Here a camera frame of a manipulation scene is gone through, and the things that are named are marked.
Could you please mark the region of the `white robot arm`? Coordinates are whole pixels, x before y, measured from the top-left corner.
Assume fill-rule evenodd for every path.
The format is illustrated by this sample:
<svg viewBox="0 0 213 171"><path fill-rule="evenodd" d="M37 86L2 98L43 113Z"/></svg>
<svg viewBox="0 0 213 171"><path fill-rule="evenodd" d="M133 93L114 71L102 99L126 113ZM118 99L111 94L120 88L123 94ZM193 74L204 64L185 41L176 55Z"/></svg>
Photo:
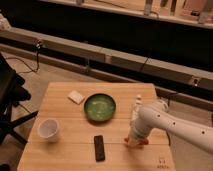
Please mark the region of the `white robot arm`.
<svg viewBox="0 0 213 171"><path fill-rule="evenodd" d="M165 130L213 154L213 128L170 115L168 105L162 100L135 104L127 144L137 146L154 128Z"/></svg>

